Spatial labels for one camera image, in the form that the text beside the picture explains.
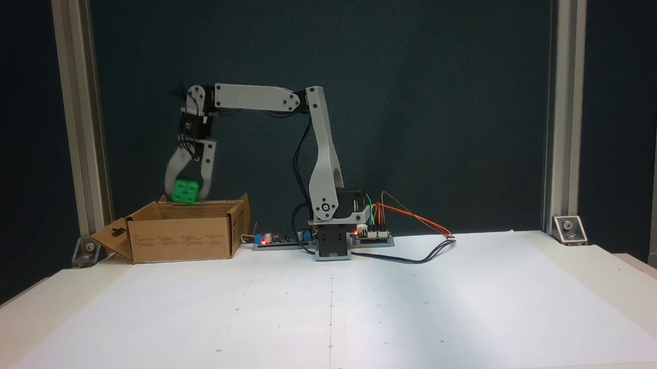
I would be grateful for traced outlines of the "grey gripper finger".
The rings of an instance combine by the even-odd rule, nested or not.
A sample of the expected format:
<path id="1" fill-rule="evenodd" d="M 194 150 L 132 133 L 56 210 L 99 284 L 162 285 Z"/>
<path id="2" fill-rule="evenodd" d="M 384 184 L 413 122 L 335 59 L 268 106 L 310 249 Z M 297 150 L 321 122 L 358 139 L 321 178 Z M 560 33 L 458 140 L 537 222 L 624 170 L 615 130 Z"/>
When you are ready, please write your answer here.
<path id="1" fill-rule="evenodd" d="M 211 183 L 213 177 L 213 168 L 215 164 L 215 151 L 217 149 L 217 141 L 214 139 L 210 140 L 199 140 L 197 141 L 197 150 L 203 146 L 202 153 L 200 154 L 200 173 L 203 179 L 203 184 L 201 184 L 199 192 L 199 200 L 205 200 L 209 196 L 211 190 Z"/>
<path id="2" fill-rule="evenodd" d="M 194 160 L 195 154 L 195 145 L 178 145 L 172 157 L 168 160 L 164 173 L 164 191 L 168 198 L 174 197 L 176 181 L 178 180 L 191 181 L 199 184 L 197 178 L 183 176 L 183 171 Z"/>

